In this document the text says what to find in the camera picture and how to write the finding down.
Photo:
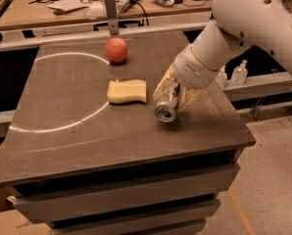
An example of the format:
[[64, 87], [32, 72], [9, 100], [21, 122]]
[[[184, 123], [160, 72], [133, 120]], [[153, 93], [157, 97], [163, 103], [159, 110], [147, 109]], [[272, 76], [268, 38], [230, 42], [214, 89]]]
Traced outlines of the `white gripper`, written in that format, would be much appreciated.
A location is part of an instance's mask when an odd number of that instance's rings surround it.
[[177, 85], [179, 91], [177, 109], [181, 112], [191, 105], [200, 95], [202, 88], [208, 87], [217, 77], [219, 71], [211, 70], [195, 55], [193, 45], [189, 44], [175, 59], [157, 85], [153, 99], [157, 101]]

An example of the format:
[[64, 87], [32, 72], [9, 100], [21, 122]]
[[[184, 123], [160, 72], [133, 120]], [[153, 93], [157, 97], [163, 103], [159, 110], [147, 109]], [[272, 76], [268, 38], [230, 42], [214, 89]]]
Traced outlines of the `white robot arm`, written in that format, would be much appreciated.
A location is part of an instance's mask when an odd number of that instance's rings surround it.
[[214, 18], [158, 84], [156, 114], [170, 118], [210, 86], [231, 59], [256, 45], [292, 75], [292, 15], [280, 0], [213, 0]]

